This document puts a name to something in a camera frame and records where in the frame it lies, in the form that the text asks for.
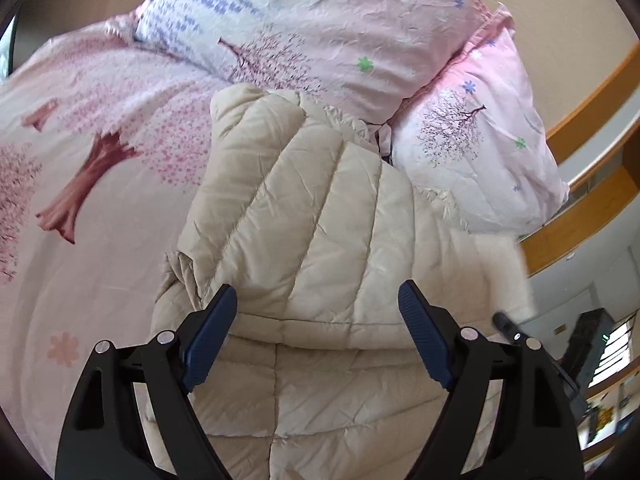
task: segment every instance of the green flower print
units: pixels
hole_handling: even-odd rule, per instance
[[[361,57],[358,60],[358,68],[361,72],[368,74],[373,70],[373,62],[368,57]]]

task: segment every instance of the purple flower print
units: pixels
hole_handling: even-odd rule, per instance
[[[462,88],[465,89],[465,92],[473,95],[476,92],[476,85],[472,81],[465,81],[462,85]]]

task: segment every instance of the metal screw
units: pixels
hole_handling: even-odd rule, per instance
[[[109,348],[111,348],[111,343],[108,341],[100,341],[95,346],[95,351],[98,352],[98,354],[104,354]]]
[[[175,334],[170,330],[165,330],[164,332],[158,334],[157,339],[161,345],[166,345],[175,339]]]
[[[466,339],[467,341],[475,341],[476,339],[478,339],[478,331],[468,326],[465,326],[460,331],[460,335],[462,336],[462,339]]]
[[[527,346],[532,350],[540,350],[542,348],[542,343],[536,338],[530,337],[527,339]]]

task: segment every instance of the wooden frame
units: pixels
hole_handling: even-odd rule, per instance
[[[640,43],[578,108],[546,134],[546,143],[561,164],[591,139],[640,84]]]
[[[607,438],[599,441],[593,446],[589,446],[582,450],[582,462],[591,462],[600,456],[603,456],[607,451],[614,447],[618,443],[618,436],[614,433]]]
[[[611,222],[640,192],[640,128],[626,138],[622,166],[583,199],[525,238],[522,247],[529,275],[553,265]]]
[[[640,130],[640,119],[638,119],[627,131],[620,137],[620,139],[611,147],[611,149],[603,153],[594,163],[581,173],[578,178],[571,182],[571,191],[578,189],[582,184],[586,183],[596,172],[602,168],[607,162],[609,162],[614,156],[616,156],[629,142],[633,134]]]

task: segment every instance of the pillow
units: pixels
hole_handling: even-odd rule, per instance
[[[148,0],[136,39],[384,123],[482,23],[476,0]]]
[[[390,121],[393,165],[451,190],[470,232],[528,234],[568,198],[513,35],[500,6]]]

